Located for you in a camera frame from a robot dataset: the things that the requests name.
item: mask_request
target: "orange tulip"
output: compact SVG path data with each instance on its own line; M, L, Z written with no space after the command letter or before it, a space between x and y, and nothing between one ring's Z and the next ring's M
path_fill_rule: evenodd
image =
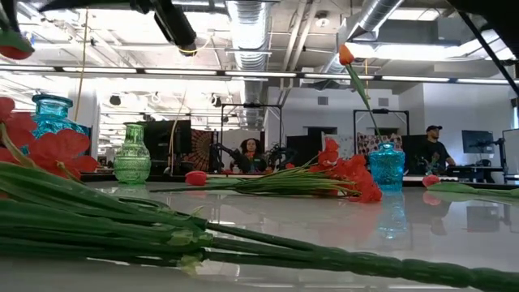
M339 62L341 63L341 65L346 66L354 62L354 60L355 57L352 55L348 47L344 44L341 45L341 47L339 48Z

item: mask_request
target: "flower petal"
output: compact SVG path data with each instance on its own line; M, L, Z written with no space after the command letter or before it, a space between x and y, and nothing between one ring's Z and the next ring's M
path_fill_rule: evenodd
M25 131L34 131L38 128L30 113L12 113L6 120L6 124Z
M15 109L15 101L9 97L0 97L0 122L4 122L11 116Z
M29 144L29 152L32 155L41 158L46 157L53 163L54 161L62 161L60 158L63 155L63 150L62 144L59 143L58 137L54 133L45 133L40 139Z
M18 148L34 141L34 136L30 131L20 130L11 124L7 124L7 135L9 135L11 142Z
M81 157L74 158L71 162L66 163L66 168L71 170L71 168L81 171L91 173L96 171L97 161L88 155L83 155Z
M61 130L58 132L58 139L64 143L65 149L63 149L67 156L72 158L87 151L90 146L90 139L83 134L80 134L74 130Z
M7 148L0 148L0 161L19 164Z

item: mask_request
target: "white table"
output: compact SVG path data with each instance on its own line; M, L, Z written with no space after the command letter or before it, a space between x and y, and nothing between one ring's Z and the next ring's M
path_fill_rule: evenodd
M422 188L404 190L405 230L381 231L385 204L344 200L265 198L228 192L148 194L144 188L89 184L106 192L148 197L221 224L296 238L349 251L519 271L519 208L492 202L423 202ZM149 183L148 188L181 184ZM102 262L0 259L1 292L159 291L439 291L449 289L402 279L352 273L206 262L197 277L175 269Z

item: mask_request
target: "green glass vase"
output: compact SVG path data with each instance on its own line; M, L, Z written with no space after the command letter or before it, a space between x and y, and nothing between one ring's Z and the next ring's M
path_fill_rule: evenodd
M152 160L144 145L144 127L128 123L121 149L115 155L114 173L120 183L143 184L149 176Z

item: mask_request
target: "tapestry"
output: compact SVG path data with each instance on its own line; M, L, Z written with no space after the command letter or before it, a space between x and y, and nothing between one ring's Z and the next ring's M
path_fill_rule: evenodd
M209 171L209 152L212 144L212 131L191 130L192 152L182 157L183 161L193 164L193 170Z

